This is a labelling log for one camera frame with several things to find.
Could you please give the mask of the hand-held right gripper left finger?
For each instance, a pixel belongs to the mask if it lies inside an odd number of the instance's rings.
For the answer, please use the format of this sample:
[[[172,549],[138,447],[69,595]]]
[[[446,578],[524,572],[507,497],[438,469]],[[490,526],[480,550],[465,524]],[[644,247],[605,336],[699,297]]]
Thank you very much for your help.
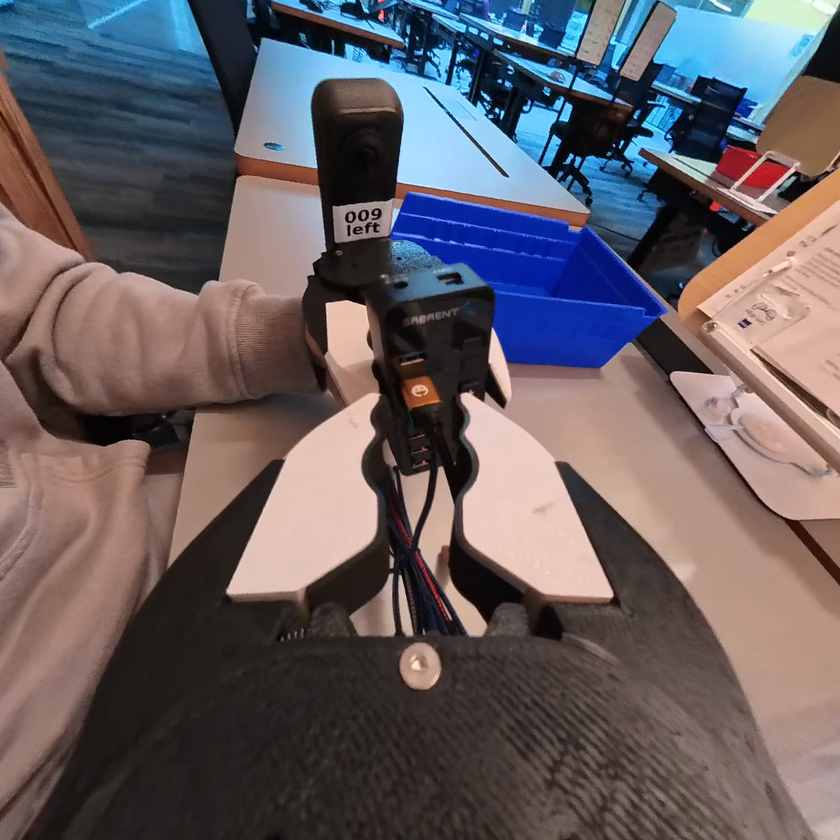
[[[389,573],[378,394],[316,426],[287,454],[226,595],[233,602],[366,604]]]

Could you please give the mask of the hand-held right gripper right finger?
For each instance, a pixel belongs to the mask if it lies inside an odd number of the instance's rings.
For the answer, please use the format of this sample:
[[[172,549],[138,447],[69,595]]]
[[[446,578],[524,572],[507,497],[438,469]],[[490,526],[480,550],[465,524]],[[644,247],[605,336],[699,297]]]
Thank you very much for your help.
[[[449,568],[471,604],[607,604],[613,588],[546,447],[471,394],[459,398],[468,474]]]

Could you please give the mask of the short black USB hub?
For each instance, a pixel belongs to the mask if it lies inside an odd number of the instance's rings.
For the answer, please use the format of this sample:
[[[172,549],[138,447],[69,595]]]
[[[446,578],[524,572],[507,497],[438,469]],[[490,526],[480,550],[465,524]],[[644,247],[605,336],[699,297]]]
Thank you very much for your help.
[[[404,476],[429,470],[437,427],[457,461],[459,398],[484,401],[496,293],[465,264],[438,266],[365,292],[387,440]]]

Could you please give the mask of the white wood-edged desk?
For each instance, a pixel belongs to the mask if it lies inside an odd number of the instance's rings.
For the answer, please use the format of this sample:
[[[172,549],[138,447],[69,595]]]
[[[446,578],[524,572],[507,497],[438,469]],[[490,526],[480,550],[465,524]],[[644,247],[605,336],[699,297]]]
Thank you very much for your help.
[[[314,88],[328,78],[381,78],[404,112],[396,196],[426,193],[585,226],[590,211],[456,89],[433,80],[265,41],[235,142],[237,172],[316,186]],[[266,150],[264,142],[285,146]]]

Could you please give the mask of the distant wood-edged desk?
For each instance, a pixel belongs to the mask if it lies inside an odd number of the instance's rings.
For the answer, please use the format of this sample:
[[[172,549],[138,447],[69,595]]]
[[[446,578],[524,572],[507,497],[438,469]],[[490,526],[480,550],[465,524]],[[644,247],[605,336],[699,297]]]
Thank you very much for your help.
[[[403,38],[383,22],[369,17],[356,17],[337,8],[322,11],[310,9],[303,2],[269,2],[273,14],[287,28],[313,33],[322,39],[338,40],[351,46],[380,46],[405,49]]]

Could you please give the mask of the wood-edged desk with red box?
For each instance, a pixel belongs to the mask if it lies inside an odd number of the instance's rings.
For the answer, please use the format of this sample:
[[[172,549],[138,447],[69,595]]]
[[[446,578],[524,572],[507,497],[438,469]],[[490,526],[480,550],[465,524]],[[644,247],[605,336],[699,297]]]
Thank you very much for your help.
[[[662,205],[626,259],[636,270],[663,249],[667,233],[679,218],[711,235],[716,256],[722,256],[791,203],[774,193],[759,208],[754,189],[732,192],[731,181],[715,173],[716,166],[710,162],[647,149],[640,155],[655,166],[644,191],[656,196]]]

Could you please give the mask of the black swivel chair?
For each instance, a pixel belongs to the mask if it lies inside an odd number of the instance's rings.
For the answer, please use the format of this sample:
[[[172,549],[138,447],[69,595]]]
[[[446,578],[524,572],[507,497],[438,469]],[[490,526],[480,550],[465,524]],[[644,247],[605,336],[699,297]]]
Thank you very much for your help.
[[[549,137],[539,158],[543,162],[550,142],[560,142],[551,162],[543,167],[558,183],[569,181],[581,186],[584,205],[593,203],[589,180],[582,173],[589,158],[605,159],[621,138],[634,114],[634,108],[622,100],[589,101],[573,98],[568,121],[556,121],[549,129]]]

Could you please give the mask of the clear acrylic document holder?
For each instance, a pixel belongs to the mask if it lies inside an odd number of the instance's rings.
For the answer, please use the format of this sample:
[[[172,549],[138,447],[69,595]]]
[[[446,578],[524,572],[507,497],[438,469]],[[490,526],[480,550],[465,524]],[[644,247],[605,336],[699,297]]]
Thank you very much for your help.
[[[703,339],[737,375],[782,416],[796,433],[838,470],[838,418],[827,416],[812,396],[761,359],[752,346],[712,320],[704,323]]]

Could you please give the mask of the wooden backing board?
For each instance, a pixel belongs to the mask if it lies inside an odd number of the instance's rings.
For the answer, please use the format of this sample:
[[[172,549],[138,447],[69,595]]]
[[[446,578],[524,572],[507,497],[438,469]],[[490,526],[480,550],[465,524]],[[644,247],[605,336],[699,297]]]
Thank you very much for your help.
[[[767,266],[774,252],[837,205],[838,200],[839,170],[835,170],[694,276],[682,291],[677,308],[684,327],[698,335],[709,319],[700,311],[702,303],[743,273],[756,266]]]

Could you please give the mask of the beige divider board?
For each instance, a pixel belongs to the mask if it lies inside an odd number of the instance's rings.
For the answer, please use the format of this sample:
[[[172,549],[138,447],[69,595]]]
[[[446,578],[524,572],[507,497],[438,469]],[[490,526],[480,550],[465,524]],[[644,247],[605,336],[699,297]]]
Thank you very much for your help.
[[[661,1],[655,2],[623,56],[617,75],[629,81],[640,81],[676,19],[675,8]]]
[[[578,63],[597,67],[603,61],[626,1],[594,1],[574,54]]]

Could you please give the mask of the instruction sheet with blue banner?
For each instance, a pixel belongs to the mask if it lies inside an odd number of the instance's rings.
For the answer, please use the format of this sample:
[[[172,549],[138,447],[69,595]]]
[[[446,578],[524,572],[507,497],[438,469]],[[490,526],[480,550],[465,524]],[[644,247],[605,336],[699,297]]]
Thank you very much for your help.
[[[756,330],[752,350],[839,416],[839,316],[835,308],[813,301],[792,301]]]

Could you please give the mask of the red box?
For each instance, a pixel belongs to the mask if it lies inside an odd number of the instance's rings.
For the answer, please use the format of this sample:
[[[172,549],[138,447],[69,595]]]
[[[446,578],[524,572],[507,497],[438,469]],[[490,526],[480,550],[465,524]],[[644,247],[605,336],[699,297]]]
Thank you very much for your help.
[[[722,152],[712,176],[719,181],[735,182],[751,169],[760,159],[757,151],[745,150],[736,146],[727,146]],[[769,189],[777,183],[789,167],[773,160],[764,161],[755,169],[749,178],[742,183],[742,188],[753,188],[761,191]]]

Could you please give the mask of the black mesh chair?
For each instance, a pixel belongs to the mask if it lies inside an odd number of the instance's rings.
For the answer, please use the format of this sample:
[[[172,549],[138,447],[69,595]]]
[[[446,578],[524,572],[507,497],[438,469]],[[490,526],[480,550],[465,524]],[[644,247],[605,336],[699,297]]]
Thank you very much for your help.
[[[698,77],[691,94],[700,101],[684,108],[669,131],[671,152],[691,159],[718,163],[726,135],[739,104],[747,92],[726,81]]]

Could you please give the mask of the black monitor panel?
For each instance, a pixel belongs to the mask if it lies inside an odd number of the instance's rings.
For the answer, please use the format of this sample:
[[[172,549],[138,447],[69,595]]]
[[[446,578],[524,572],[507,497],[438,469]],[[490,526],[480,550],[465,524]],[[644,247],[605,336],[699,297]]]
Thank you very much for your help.
[[[828,22],[820,44],[803,69],[802,75],[839,83],[839,9]]]

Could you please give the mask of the wooden door frame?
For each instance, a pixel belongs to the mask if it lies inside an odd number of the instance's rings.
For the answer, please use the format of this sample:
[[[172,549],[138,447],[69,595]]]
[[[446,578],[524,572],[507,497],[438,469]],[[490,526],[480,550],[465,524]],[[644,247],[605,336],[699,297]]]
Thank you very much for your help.
[[[1,55],[1,201],[28,228],[93,259],[88,242],[62,192],[18,100]]]

